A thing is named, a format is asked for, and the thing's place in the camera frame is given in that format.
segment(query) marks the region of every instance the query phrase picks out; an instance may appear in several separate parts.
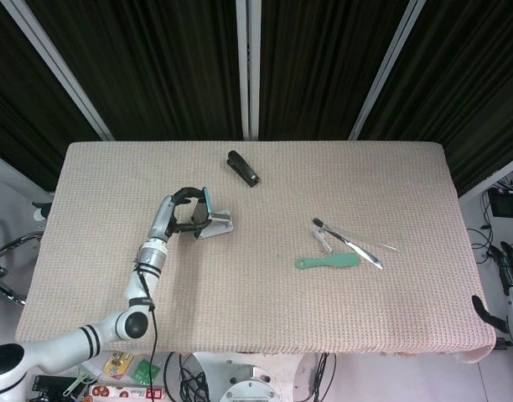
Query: black stapler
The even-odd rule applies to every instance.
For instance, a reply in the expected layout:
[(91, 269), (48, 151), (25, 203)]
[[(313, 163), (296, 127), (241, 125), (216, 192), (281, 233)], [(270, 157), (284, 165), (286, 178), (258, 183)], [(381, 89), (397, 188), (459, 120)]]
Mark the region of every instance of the black stapler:
[(226, 162), (247, 184), (249, 184), (249, 187), (255, 187), (258, 182), (260, 182), (260, 178), (238, 152), (230, 151), (229, 158)]

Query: gray floor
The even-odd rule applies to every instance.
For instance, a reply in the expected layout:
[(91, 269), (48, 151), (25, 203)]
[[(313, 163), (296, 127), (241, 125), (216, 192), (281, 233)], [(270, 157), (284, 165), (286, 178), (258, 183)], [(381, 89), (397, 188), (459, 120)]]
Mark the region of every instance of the gray floor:
[[(27, 199), (0, 184), (0, 245), (42, 228), (33, 220), (33, 210)], [(468, 227), (481, 225), (479, 199), (466, 205), (463, 212)], [(513, 241), (513, 219), (495, 219), (494, 228), (496, 240)], [(8, 283), (20, 291), (26, 292), (29, 287), (38, 252), (36, 247), (35, 244), (26, 245), (3, 261), (11, 272)], [(479, 271), (489, 309), (504, 316), (505, 299), (496, 267), (484, 264)], [(0, 343), (13, 341), (19, 316), (20, 308), (0, 297)], [(156, 363), (161, 364), (164, 358), (164, 355), (158, 356)], [(300, 374), (296, 385), (295, 396), (301, 399), (308, 392), (306, 375)], [(513, 402), (513, 349), (494, 351), (479, 364), (456, 363), (452, 357), (442, 355), (415, 358), (377, 354), (339, 356), (335, 380), (326, 400)]]

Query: knit tablecloth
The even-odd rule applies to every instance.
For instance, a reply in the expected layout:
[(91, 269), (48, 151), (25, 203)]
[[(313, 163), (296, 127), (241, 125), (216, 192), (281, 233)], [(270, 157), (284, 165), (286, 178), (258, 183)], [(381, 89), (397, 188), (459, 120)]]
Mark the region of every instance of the knit tablecloth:
[[(237, 150), (254, 188), (226, 164)], [(69, 147), (17, 340), (53, 337), (127, 308), (133, 259), (163, 198), (210, 191), (234, 231), (176, 234), (154, 295), (158, 350), (461, 353), (495, 333), (443, 149), (427, 142), (87, 142)], [(191, 206), (177, 208), (187, 219)], [(384, 263), (299, 271), (323, 256), (314, 217), (395, 245)], [(330, 240), (335, 252), (346, 246)], [(150, 352), (153, 331), (113, 348)]]

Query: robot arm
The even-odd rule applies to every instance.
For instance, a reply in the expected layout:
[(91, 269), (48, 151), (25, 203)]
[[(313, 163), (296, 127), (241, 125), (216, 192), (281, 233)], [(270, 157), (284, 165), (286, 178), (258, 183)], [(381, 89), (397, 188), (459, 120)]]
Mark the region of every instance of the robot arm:
[(24, 381), (29, 369), (39, 366), (56, 374), (97, 356), (108, 344), (137, 339), (148, 329), (148, 312), (167, 257), (167, 242), (173, 233), (203, 229), (209, 220), (198, 224), (177, 224), (174, 209), (188, 204), (188, 198), (203, 198), (204, 189), (182, 188), (160, 205), (148, 240), (140, 247), (136, 266), (126, 289), (128, 309), (104, 321), (85, 325), (57, 338), (31, 343), (0, 345), (0, 402), (25, 400)]

